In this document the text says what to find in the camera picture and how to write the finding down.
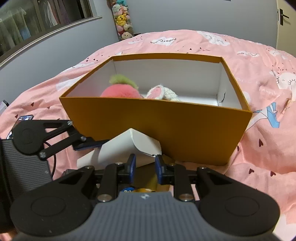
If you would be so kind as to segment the white box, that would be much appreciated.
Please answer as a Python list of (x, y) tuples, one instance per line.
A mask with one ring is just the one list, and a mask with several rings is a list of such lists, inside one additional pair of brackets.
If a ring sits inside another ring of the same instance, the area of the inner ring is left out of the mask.
[(136, 166), (141, 167), (153, 163), (154, 157), (161, 153), (158, 140), (130, 128), (79, 158), (77, 167), (91, 165), (101, 170), (116, 162), (126, 163), (131, 154), (136, 155)]

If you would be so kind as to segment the pink plush radish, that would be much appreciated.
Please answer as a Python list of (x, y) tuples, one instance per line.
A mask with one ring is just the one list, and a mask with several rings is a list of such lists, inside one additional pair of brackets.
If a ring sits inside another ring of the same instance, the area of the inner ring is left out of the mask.
[(138, 86), (124, 75), (112, 75), (109, 83), (110, 86), (102, 92), (100, 97), (143, 98), (138, 91)]

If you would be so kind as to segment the white crochet bunny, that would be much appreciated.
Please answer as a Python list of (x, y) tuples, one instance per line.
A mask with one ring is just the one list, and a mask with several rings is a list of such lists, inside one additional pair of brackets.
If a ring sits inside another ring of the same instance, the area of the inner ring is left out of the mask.
[(168, 101), (180, 101), (178, 95), (171, 89), (164, 87), (163, 85), (157, 85), (151, 88), (144, 96), (145, 99), (156, 100), (168, 100)]

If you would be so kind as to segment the orange cardboard box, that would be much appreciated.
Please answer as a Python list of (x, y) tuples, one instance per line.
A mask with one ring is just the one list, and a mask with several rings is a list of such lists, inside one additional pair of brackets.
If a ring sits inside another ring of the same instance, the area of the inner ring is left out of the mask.
[[(134, 81), (141, 94), (162, 84), (179, 101), (103, 98), (110, 77)], [(248, 103), (225, 60), (188, 53), (113, 56), (60, 96), (79, 132), (111, 139), (129, 128), (155, 138), (177, 161), (225, 165), (252, 117)]]

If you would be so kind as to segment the hanging plush toys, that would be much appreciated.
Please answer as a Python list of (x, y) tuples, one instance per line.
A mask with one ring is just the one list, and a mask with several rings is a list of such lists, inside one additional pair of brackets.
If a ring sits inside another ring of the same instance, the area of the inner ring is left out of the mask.
[(126, 1), (111, 1), (111, 10), (119, 40), (126, 40), (134, 37), (133, 26)]

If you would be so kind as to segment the pink printed bed quilt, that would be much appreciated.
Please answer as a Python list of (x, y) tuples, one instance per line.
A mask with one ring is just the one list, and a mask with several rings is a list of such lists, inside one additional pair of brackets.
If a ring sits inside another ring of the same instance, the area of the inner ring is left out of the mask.
[(1, 138), (16, 119), (66, 119), (59, 97), (113, 55), (194, 53), (224, 58), (254, 112), (243, 139), (216, 171), (272, 196), (280, 206), (274, 233), (295, 237), (295, 57), (271, 46), (204, 31), (145, 33), (97, 50), (80, 63), (21, 93), (1, 115)]

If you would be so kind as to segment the cream door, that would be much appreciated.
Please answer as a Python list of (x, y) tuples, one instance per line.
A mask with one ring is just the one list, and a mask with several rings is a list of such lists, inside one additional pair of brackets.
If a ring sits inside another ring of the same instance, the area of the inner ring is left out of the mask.
[(295, 57), (295, 1), (277, 0), (276, 48)]

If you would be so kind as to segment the window frame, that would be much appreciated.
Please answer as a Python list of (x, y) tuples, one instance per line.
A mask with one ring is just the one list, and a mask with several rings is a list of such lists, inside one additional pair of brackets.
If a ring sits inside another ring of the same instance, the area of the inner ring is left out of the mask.
[(100, 18), (92, 1), (1, 1), (1, 67), (37, 41)]

